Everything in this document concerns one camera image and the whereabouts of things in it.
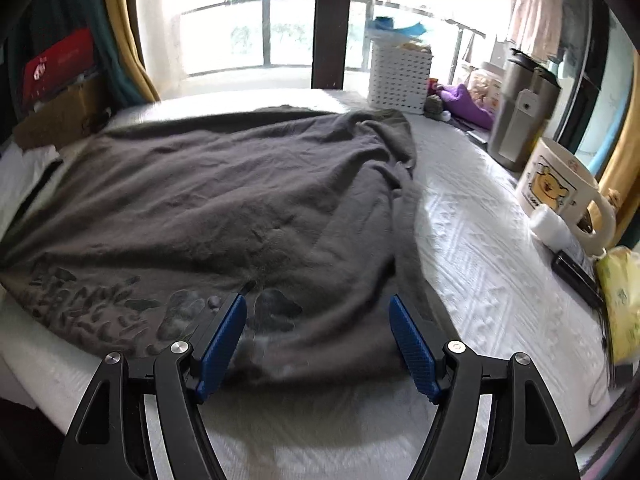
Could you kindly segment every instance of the white bottle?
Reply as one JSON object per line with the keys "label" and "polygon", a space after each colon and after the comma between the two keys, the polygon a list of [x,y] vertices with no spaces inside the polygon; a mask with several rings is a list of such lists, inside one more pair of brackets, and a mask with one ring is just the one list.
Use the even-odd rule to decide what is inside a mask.
{"label": "white bottle", "polygon": [[548,205],[541,204],[534,209],[529,218],[529,228],[554,253],[564,251],[592,280],[595,280],[593,263],[584,252],[578,238]]}

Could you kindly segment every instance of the yellow curtain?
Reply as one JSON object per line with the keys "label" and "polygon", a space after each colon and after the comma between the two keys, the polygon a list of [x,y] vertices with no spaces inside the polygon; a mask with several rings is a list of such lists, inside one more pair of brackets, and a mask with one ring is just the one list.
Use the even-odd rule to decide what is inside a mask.
{"label": "yellow curtain", "polygon": [[[615,246],[640,204],[640,56],[634,53],[634,85],[631,91],[629,111],[622,127],[618,143],[609,159],[609,163],[600,179],[600,191],[606,194],[609,189],[617,189],[622,206],[616,216],[616,235],[609,244]],[[591,219],[597,229],[600,225],[600,213],[593,203],[590,206]]]}
{"label": "yellow curtain", "polygon": [[113,35],[118,45],[120,62],[127,75],[132,79],[138,90],[149,102],[159,101],[160,96],[149,79],[145,67],[138,57],[138,49],[133,38],[131,25],[129,23],[129,13],[127,12],[127,0],[104,0],[113,29]]}

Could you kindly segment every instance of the cartoon bear print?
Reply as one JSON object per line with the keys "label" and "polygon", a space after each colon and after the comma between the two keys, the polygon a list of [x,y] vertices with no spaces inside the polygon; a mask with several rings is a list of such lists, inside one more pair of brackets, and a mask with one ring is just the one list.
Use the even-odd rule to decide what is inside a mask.
{"label": "cartoon bear print", "polygon": [[550,173],[549,166],[543,166],[542,172],[536,173],[531,181],[531,192],[541,203],[547,204],[554,211],[558,210],[562,197],[568,195],[569,190],[563,187],[558,179]]}

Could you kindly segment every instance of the cardboard box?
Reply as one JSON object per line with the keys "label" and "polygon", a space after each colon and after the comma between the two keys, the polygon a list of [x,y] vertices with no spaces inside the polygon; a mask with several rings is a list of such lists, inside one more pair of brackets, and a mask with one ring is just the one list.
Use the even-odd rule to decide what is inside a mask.
{"label": "cardboard box", "polygon": [[53,144],[57,149],[91,134],[111,105],[103,76],[71,85],[14,126],[23,150]]}

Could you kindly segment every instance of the purple plush toy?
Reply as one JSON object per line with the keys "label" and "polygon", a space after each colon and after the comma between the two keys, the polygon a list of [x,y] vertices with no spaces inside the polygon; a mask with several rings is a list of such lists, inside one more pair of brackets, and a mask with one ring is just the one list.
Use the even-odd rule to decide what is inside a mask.
{"label": "purple plush toy", "polygon": [[491,112],[479,108],[471,98],[469,90],[462,83],[458,86],[444,85],[438,90],[445,110],[453,115],[477,124],[481,128],[490,130],[494,126],[494,116]]}

